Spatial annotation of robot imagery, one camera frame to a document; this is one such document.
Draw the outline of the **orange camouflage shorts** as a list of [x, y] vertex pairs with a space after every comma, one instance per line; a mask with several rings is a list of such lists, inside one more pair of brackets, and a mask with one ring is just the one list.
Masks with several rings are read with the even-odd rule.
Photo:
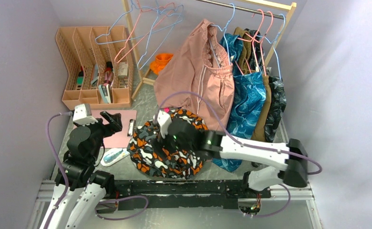
[[163, 146], [160, 150], [153, 148], [153, 141], [159, 140], [161, 135], [160, 118], [171, 118], [172, 121], [181, 119], [197, 130], [207, 130], [205, 121], [186, 109], [177, 108], [158, 113], [158, 123], [153, 119], [135, 129], [127, 151], [135, 167], [151, 177], [174, 179], [190, 179], [201, 171], [207, 161], [192, 150], [177, 149]]

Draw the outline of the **pink hanging shorts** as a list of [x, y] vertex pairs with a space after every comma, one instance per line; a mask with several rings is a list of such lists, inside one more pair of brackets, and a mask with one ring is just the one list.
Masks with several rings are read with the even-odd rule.
[[157, 103], [183, 108], [201, 117], [208, 129], [227, 126], [234, 100], [233, 65], [217, 41], [217, 28], [202, 20], [158, 74]]

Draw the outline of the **wooden clothes rack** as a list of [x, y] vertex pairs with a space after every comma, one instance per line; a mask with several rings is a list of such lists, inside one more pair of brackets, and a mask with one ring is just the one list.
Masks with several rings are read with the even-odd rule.
[[[274, 18], [283, 19], [284, 26], [281, 26], [280, 31], [278, 34], [282, 34], [284, 27], [286, 24], [288, 24], [289, 19], [291, 18], [292, 14], [294, 14], [294, 10], [297, 6], [295, 2], [292, 2], [290, 5], [285, 4], [279, 4], [276, 2], [271, 2], [267, 0], [252, 0], [249, 1], [253, 4], [257, 5], [263, 5], [265, 7], [274, 8], [277, 10], [282, 10], [287, 12], [287, 16], [284, 16], [283, 14], [280, 15], [274, 15], [271, 11], [267, 11], [266, 13], [262, 10], [257, 10], [255, 12], [251, 13], [258, 13], [262, 16], [261, 24], [259, 25], [259, 29], [257, 29], [257, 32], [254, 34], [254, 36], [251, 36], [248, 31], [242, 30], [242, 32], [245, 34], [247, 33], [248, 39], [240, 38], [237, 36], [239, 40], [245, 40], [246, 43], [248, 43], [248, 46], [251, 46], [253, 48], [256, 48], [256, 44], [259, 45], [259, 47], [262, 49], [260, 57], [259, 54], [255, 53], [256, 55], [256, 65], [252, 67], [253, 70], [262, 70], [264, 72], [266, 70], [267, 64], [269, 64], [273, 53], [275, 51], [275, 47], [277, 46], [277, 43], [280, 41], [280, 37], [276, 36], [276, 40], [273, 42], [270, 42], [272, 44], [272, 50], [267, 54], [266, 58], [264, 59], [264, 51], [262, 48], [262, 43], [264, 40], [268, 40], [266, 38], [266, 35], [268, 31], [271, 29]], [[168, 36], [172, 33], [172, 30], [177, 27], [178, 24], [183, 22], [184, 20], [184, 8], [183, 5], [176, 5], [174, 2], [170, 2], [167, 5], [159, 6], [157, 3], [157, 0], [155, 0], [155, 7], [141, 7], [141, 5], [137, 5], [134, 2], [132, 2], [131, 9], [129, 8], [128, 1], [123, 0], [123, 6], [124, 6], [124, 13], [121, 14], [117, 20], [113, 23], [113, 25], [108, 30], [108, 34], [110, 34], [112, 29], [115, 28], [116, 23], [123, 17], [126, 17], [127, 25], [128, 25], [128, 37], [126, 39], [122, 40], [116, 40], [114, 42], [123, 42], [121, 49], [117, 52], [116, 56], [113, 58], [114, 64], [119, 64], [120, 62], [123, 62], [124, 58], [127, 58], [129, 62], [129, 67], [133, 67], [135, 65], [137, 67], [137, 70], [139, 71], [140, 75], [140, 83], [137, 86], [136, 89], [139, 89], [139, 87], [143, 83], [149, 83], [151, 85], [154, 85], [155, 80], [146, 79], [147, 81], [144, 81], [145, 77], [142, 77], [141, 70], [144, 68], [149, 62], [152, 57], [155, 57], [155, 53], [160, 49], [162, 44], [167, 40]], [[197, 85], [193, 86], [192, 81], [194, 80], [195, 76], [197, 75], [197, 81], [199, 79], [199, 75], [203, 73], [203, 76], [206, 77], [205, 80], [210, 78], [210, 74], [217, 75], [218, 77], [225, 77], [223, 80], [224, 83], [228, 83], [228, 87], [233, 93], [233, 87], [234, 82], [232, 81], [232, 76], [225, 76], [226, 74], [232, 75], [232, 68], [234, 64], [234, 60], [231, 60], [230, 57], [227, 55], [227, 45], [229, 46], [228, 49], [231, 48], [231, 43], [226, 42], [226, 50], [224, 51], [224, 48], [219, 44], [217, 41], [217, 32], [218, 29], [222, 32], [222, 37], [225, 38], [226, 30], [228, 27], [228, 24], [233, 20], [235, 9], [238, 9], [238, 7], [235, 7], [234, 4], [224, 4], [225, 7], [232, 8], [232, 15], [229, 16], [229, 20], [227, 21], [224, 28], [220, 28], [220, 26], [215, 25], [214, 23], [210, 22], [207, 19], [203, 19], [192, 31], [191, 33], [186, 36], [186, 38], [181, 38], [180, 42], [184, 42], [186, 45], [186, 51], [178, 50], [175, 52], [175, 55], [173, 58], [169, 61], [169, 65], [166, 66], [166, 69], [164, 67], [163, 70], [171, 70], [174, 71], [175, 78], [178, 77], [178, 79], [175, 82], [175, 85], [173, 88], [175, 89], [175, 92], [181, 91], [181, 90], [188, 90], [193, 91], [195, 90], [197, 92], [197, 86], [200, 86], [200, 83], [197, 83]], [[152, 22], [152, 24], [149, 26], [150, 28], [146, 30], [146, 34], [144, 36], [138, 36], [135, 37], [133, 35], [135, 30], [135, 24], [132, 24], [131, 19], [131, 13], [135, 10], [138, 10], [138, 18], [136, 20], [136, 24], [139, 22], [139, 19], [143, 17], [144, 14], [148, 13], [155, 13], [155, 19]], [[264, 33], [264, 35], [261, 32], [261, 35], [259, 35], [259, 30], [263, 25], [265, 16], [271, 17], [271, 23], [268, 30]], [[170, 25], [163, 27], [161, 29], [155, 29], [155, 27], [160, 26], [162, 21], [171, 20], [169, 18], [176, 17], [176, 21], [171, 23]], [[148, 46], [149, 46], [149, 40], [152, 36], [152, 34], [160, 32], [162, 30], [165, 30], [166, 28], [169, 28], [168, 33], [164, 37], [163, 41], [160, 43], [160, 45], [155, 49], [155, 51], [151, 54], [149, 59], [146, 59], [146, 61], [143, 64], [140, 64], [141, 59], [147, 55], [148, 53]], [[137, 52], [137, 45], [139, 42], [141, 42], [143, 39], [148, 37], [146, 49], [144, 51], [144, 54], [142, 56], [139, 56]], [[130, 53], [134, 53], [134, 59], [137, 61], [136, 64], [130, 63]], [[185, 57], [185, 60], [177, 60], [181, 56], [181, 52], [186, 52], [188, 55]]]

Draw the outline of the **dark leaf print shorts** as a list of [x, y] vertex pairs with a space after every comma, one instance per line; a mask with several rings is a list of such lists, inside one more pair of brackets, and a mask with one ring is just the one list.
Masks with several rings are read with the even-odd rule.
[[265, 123], [266, 142], [273, 142], [282, 114], [287, 105], [283, 80], [280, 77], [268, 75], [271, 91], [271, 104]]

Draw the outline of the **orange knitted object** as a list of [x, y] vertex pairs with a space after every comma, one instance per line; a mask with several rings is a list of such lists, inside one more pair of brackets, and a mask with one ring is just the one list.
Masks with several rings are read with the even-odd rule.
[[165, 68], [165, 66], [169, 63], [172, 59], [172, 53], [160, 53], [158, 54], [155, 59], [150, 63], [150, 70], [156, 75], [159, 74], [161, 70]]

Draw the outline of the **peach desk organizer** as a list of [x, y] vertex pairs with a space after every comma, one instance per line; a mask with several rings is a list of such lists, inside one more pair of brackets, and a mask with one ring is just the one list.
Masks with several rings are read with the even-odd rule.
[[62, 102], [73, 109], [132, 105], [134, 66], [124, 26], [60, 27], [55, 40], [68, 72]]

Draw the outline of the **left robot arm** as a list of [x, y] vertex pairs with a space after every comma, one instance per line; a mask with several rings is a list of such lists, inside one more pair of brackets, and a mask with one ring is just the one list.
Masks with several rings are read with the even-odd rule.
[[122, 130], [121, 114], [102, 111], [101, 118], [94, 118], [81, 109], [68, 115], [76, 127], [70, 133], [64, 159], [54, 155], [59, 171], [42, 229], [80, 229], [99, 201], [116, 191], [114, 176], [96, 171], [95, 164], [103, 140]]

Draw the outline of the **brown hanging shorts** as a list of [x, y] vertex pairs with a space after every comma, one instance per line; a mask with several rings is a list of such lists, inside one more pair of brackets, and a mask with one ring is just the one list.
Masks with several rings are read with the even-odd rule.
[[264, 64], [264, 51], [262, 48], [263, 39], [266, 33], [260, 34], [258, 30], [241, 29], [236, 27], [235, 35], [239, 35], [243, 41], [243, 51], [238, 59], [238, 66], [242, 68], [243, 73], [247, 73], [248, 69], [260, 73], [259, 82], [265, 89], [266, 99], [262, 105], [258, 121], [253, 131], [252, 140], [266, 142], [265, 138], [265, 123], [271, 104], [271, 91], [269, 86], [269, 77], [266, 74]]

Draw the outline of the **blue leaf print shorts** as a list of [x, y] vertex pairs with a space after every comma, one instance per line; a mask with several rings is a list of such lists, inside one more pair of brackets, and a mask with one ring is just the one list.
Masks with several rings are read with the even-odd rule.
[[260, 73], [242, 74], [238, 58], [242, 54], [243, 41], [238, 35], [226, 33], [220, 44], [228, 52], [233, 64], [234, 100], [227, 123], [227, 131], [236, 137], [250, 139], [258, 121], [265, 96], [265, 89], [259, 82]]

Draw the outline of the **pink mat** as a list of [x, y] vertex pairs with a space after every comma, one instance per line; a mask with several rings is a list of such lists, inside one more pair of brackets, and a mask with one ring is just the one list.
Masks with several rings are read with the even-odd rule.
[[106, 110], [106, 111], [111, 115], [120, 113], [123, 128], [120, 132], [117, 132], [110, 137], [104, 138], [103, 142], [105, 148], [127, 148], [131, 138], [128, 135], [130, 120], [131, 119], [136, 120], [137, 111], [136, 110]]

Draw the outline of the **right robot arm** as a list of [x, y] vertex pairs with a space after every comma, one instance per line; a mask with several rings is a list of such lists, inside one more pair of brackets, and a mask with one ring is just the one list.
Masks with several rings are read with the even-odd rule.
[[227, 135], [221, 131], [197, 130], [183, 119], [158, 118], [153, 122], [159, 132], [153, 139], [154, 151], [165, 150], [194, 153], [201, 159], [238, 159], [266, 165], [244, 174], [241, 192], [254, 197], [259, 191], [277, 184], [304, 188], [308, 183], [308, 156], [302, 143], [265, 143]]

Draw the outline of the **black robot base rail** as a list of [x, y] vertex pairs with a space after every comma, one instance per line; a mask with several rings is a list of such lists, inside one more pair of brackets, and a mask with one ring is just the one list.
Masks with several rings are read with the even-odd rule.
[[124, 198], [137, 195], [147, 197], [148, 208], [238, 209], [239, 201], [270, 198], [271, 192], [269, 188], [251, 190], [242, 180], [116, 180], [113, 190], [109, 190], [104, 199], [118, 198], [119, 210], [133, 210], [143, 208], [145, 200]]

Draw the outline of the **white teal stapler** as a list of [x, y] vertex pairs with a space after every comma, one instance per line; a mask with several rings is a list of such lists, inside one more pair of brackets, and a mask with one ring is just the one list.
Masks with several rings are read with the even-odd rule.
[[126, 148], [111, 148], [102, 156], [101, 165], [104, 167], [112, 166], [129, 155], [130, 153]]

